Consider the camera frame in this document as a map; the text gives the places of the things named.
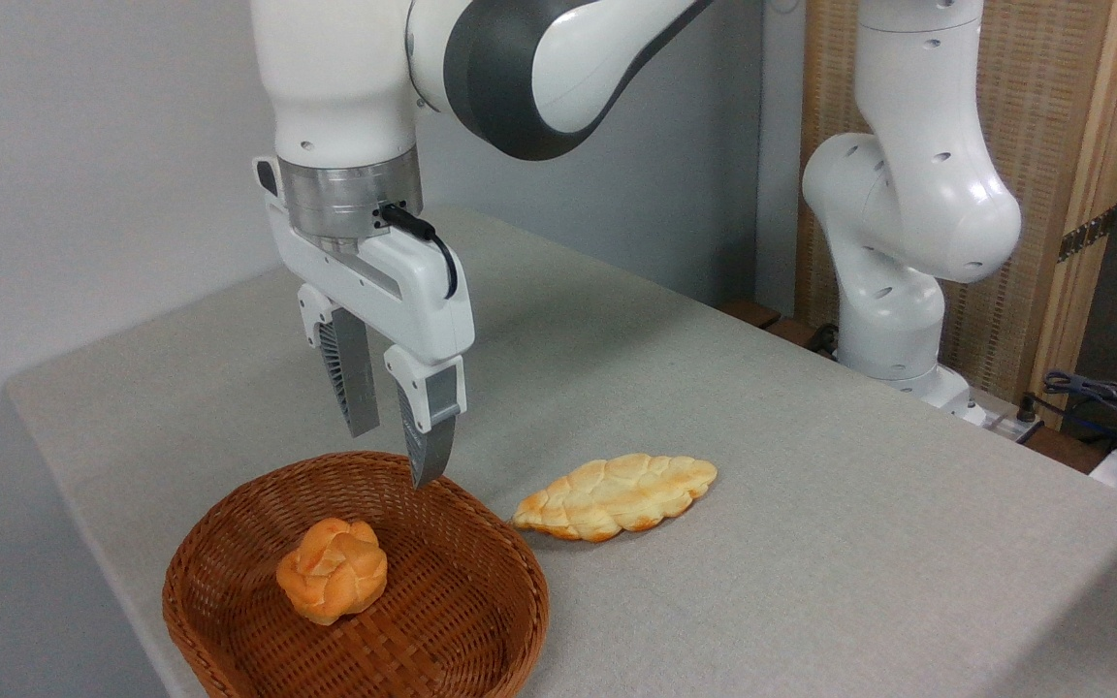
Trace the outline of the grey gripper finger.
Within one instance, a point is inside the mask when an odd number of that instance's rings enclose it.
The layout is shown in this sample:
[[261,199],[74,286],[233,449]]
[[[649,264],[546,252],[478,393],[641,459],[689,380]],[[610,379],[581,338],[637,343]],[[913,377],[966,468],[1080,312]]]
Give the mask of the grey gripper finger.
[[307,283],[299,288],[298,302],[307,344],[319,352],[350,434],[372,431],[380,420],[367,324]]
[[399,345],[386,348],[384,358],[398,385],[409,471],[413,487],[421,488],[443,476],[457,415],[468,408],[464,358],[424,364]]

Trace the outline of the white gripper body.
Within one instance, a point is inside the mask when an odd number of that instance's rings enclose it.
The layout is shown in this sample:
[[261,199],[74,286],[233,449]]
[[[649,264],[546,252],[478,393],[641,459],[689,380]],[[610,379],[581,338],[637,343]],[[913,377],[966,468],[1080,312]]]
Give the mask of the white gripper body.
[[319,169],[254,159],[281,261],[423,364],[456,358],[475,329],[464,269],[427,221],[420,162],[400,155],[362,168]]

